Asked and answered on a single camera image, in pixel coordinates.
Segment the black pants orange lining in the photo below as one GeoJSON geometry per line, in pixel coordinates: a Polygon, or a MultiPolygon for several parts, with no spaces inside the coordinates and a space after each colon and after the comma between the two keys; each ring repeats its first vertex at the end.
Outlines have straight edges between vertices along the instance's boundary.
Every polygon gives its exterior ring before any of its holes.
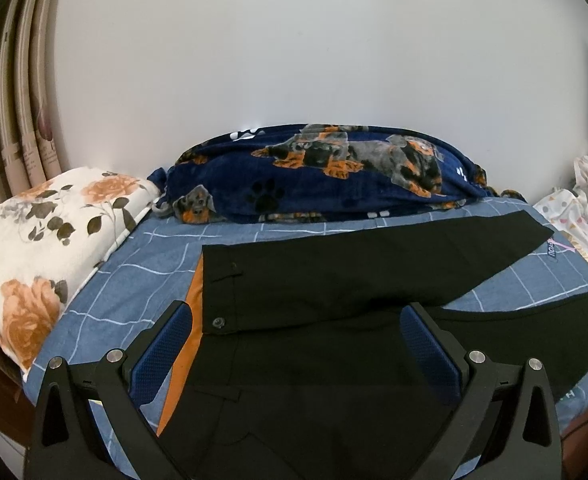
{"type": "Polygon", "coordinates": [[[407,348],[416,302],[468,350],[588,372],[588,292],[487,313],[450,304],[538,249],[524,211],[203,250],[202,338],[160,436],[193,479],[405,479],[451,409],[407,348]]]}

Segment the blue grid bed sheet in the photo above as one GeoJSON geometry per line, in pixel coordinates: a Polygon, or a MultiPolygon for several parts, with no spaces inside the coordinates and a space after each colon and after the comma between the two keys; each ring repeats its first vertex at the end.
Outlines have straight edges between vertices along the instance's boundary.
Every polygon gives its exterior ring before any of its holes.
{"type": "MultiPolygon", "coordinates": [[[[550,238],[454,300],[451,310],[487,313],[501,295],[530,308],[588,292],[587,261],[533,207],[507,198],[485,198],[450,211],[341,222],[188,226],[176,220],[142,221],[66,309],[28,375],[26,388],[37,402],[37,423],[26,476],[193,479],[178,466],[160,436],[174,414],[202,338],[205,247],[500,217],[518,211],[548,228],[550,238]],[[190,307],[190,335],[154,400],[134,405],[128,393],[128,347],[175,300],[190,307]]],[[[519,479],[556,478],[561,472],[562,430],[588,408],[588,372],[563,396],[555,396],[540,359],[506,364],[483,351],[463,349],[470,374],[462,399],[445,404],[450,415],[409,477],[445,479],[465,470],[473,478],[497,479],[504,468],[512,467],[519,479]]]]}

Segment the white floral pillow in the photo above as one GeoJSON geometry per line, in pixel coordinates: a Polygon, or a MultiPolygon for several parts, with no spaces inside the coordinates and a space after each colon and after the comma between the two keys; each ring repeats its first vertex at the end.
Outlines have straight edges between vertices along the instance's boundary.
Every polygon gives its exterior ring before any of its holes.
{"type": "Polygon", "coordinates": [[[21,372],[159,195],[148,180],[80,167],[0,204],[0,349],[21,372]]]}

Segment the navy dog print blanket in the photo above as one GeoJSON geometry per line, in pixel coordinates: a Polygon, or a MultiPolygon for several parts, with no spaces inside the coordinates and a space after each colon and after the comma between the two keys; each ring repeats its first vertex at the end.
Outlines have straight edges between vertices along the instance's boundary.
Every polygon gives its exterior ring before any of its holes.
{"type": "Polygon", "coordinates": [[[461,208],[497,196],[458,148],[407,129],[293,124],[192,146],[149,179],[182,223],[325,222],[461,208]]]}

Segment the beige patterned curtain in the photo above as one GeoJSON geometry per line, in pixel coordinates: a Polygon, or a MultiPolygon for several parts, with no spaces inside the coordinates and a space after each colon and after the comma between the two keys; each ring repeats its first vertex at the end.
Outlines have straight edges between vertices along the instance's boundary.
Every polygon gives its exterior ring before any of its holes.
{"type": "Polygon", "coordinates": [[[47,62],[55,0],[0,0],[0,204],[62,171],[47,62]]]}

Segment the brown wooden bed frame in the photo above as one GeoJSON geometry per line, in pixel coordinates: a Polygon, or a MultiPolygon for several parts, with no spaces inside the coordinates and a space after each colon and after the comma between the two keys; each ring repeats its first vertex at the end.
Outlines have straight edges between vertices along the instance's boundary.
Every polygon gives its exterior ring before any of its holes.
{"type": "Polygon", "coordinates": [[[0,431],[20,445],[29,445],[35,413],[18,367],[0,349],[0,431]]]}

